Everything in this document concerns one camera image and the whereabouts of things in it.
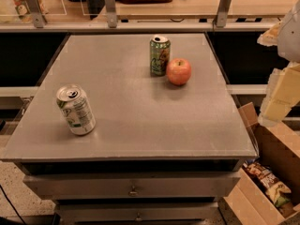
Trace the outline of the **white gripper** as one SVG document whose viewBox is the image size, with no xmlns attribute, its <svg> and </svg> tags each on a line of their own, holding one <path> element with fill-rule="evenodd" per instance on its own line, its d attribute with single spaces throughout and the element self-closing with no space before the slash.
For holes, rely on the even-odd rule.
<svg viewBox="0 0 300 225">
<path fill-rule="evenodd" d="M 263 46 L 277 46 L 279 56 L 300 62 L 300 0 L 281 22 L 261 34 L 257 42 Z M 275 126 L 299 102 L 300 64 L 290 63 L 284 69 L 274 68 L 260 108 L 259 124 L 264 127 Z"/>
</svg>

